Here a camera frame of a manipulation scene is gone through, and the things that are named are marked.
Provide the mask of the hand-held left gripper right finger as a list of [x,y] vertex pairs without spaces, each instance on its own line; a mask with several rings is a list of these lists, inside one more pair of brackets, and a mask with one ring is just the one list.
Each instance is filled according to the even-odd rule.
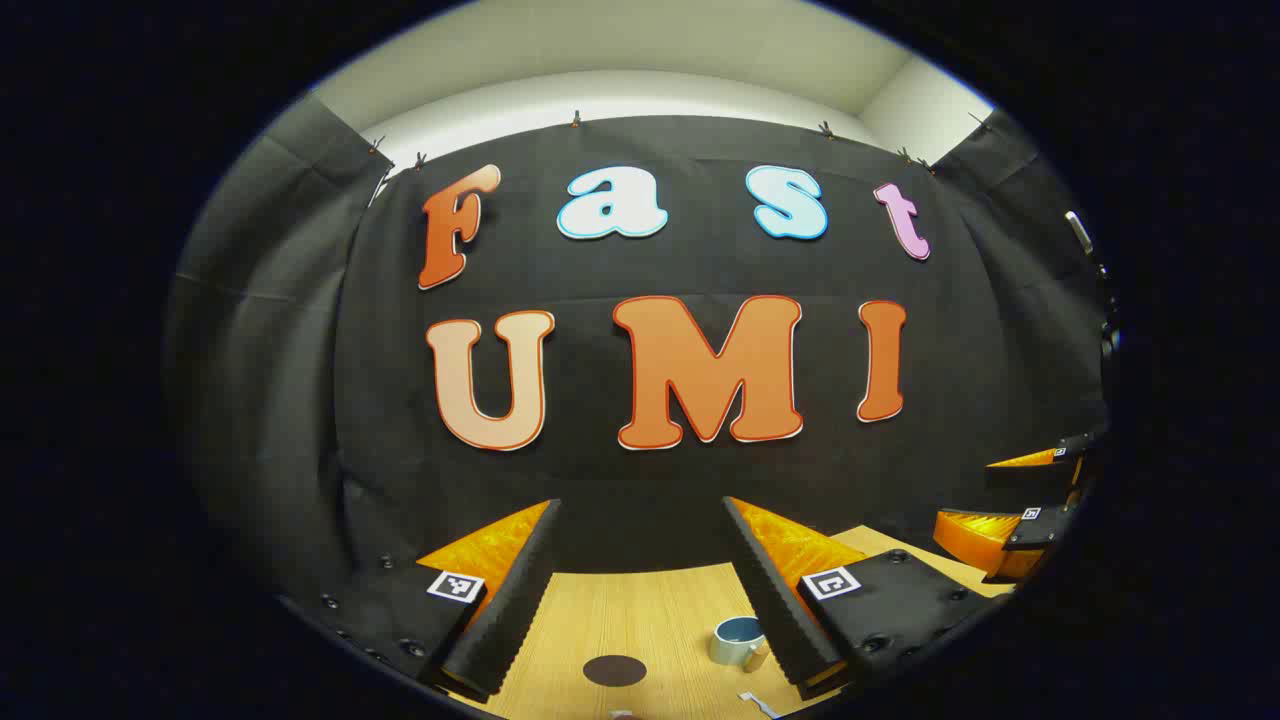
[[804,700],[878,685],[956,641],[1007,601],[914,553],[864,553],[723,497],[733,570],[765,641]]

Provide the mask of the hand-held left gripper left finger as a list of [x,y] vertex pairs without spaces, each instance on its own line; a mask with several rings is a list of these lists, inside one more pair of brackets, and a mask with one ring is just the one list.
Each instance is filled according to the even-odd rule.
[[479,703],[500,692],[553,574],[549,498],[426,553],[381,551],[282,605],[362,664]]

